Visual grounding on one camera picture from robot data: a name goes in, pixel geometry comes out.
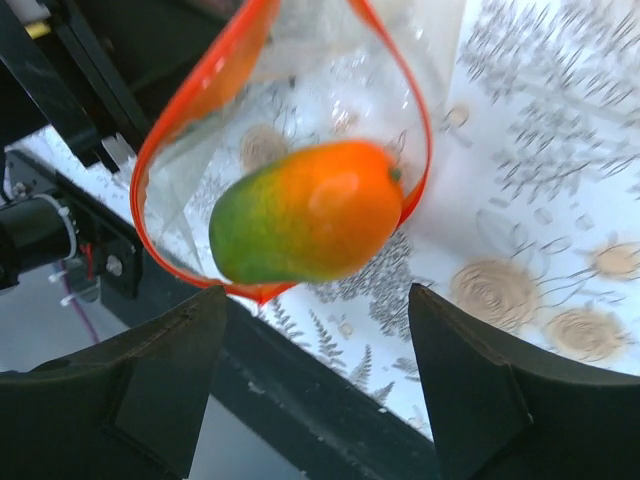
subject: cylindrical motor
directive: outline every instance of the cylindrical motor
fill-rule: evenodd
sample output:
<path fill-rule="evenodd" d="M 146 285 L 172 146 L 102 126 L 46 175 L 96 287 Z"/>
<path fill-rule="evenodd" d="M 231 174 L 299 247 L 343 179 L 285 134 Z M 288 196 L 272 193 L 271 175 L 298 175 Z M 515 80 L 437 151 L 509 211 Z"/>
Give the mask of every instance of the cylindrical motor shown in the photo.
<path fill-rule="evenodd" d="M 0 207 L 0 290 L 18 276 L 76 254 L 69 209 L 51 195 L 35 195 Z"/>

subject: clear plastic bag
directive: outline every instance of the clear plastic bag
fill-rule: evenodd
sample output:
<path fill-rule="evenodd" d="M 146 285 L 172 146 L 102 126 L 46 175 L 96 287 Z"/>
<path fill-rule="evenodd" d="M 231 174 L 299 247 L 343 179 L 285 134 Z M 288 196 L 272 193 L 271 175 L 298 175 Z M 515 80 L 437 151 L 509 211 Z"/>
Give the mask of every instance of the clear plastic bag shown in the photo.
<path fill-rule="evenodd" d="M 187 282 L 265 303 L 290 288 L 226 283 L 208 222 L 225 189 L 295 149 L 368 139 L 403 170 L 401 223 L 429 171 L 437 90 L 413 0 L 249 0 L 171 100 L 131 179 L 135 226 Z"/>

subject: mango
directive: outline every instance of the mango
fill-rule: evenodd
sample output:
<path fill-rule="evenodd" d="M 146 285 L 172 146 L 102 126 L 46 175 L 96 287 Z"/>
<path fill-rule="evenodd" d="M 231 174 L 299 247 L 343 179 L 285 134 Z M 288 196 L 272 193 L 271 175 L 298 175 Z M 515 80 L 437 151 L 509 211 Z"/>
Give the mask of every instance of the mango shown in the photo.
<path fill-rule="evenodd" d="M 209 240 L 228 280 L 319 283 L 353 275 L 402 212 L 394 158 L 366 141 L 307 147 L 243 177 L 214 205 Z"/>

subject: black cable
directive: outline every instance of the black cable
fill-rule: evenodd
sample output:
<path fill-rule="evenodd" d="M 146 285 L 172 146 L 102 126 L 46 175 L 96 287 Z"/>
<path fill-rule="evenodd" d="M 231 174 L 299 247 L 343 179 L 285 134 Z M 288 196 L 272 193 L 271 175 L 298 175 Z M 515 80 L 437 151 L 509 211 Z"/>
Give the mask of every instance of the black cable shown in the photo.
<path fill-rule="evenodd" d="M 4 200 L 5 204 L 10 204 L 11 199 L 7 195 L 7 192 L 4 190 L 4 175 L 7 169 L 7 154 L 4 151 L 4 148 L 0 150 L 0 198 Z"/>

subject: beige flower print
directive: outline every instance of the beige flower print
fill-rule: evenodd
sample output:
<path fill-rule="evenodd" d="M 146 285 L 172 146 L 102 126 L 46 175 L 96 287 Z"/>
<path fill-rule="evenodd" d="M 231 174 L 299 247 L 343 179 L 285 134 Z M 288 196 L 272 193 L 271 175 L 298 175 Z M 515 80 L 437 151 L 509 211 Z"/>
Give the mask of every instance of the beige flower print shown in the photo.
<path fill-rule="evenodd" d="M 240 161 L 246 172 L 253 172 L 289 153 L 284 135 L 271 125 L 256 125 L 240 141 Z"/>
<path fill-rule="evenodd" d="M 497 328 L 517 331 L 535 319 L 540 293 L 529 272 L 507 260 L 482 260 L 451 281 L 455 303 Z"/>
<path fill-rule="evenodd" d="M 589 252 L 592 271 L 603 278 L 630 282 L 640 278 L 640 246 L 610 242 Z"/>
<path fill-rule="evenodd" d="M 547 325 L 545 333 L 561 354 L 587 363 L 612 359 L 630 344 L 614 315 L 590 308 L 560 313 Z"/>

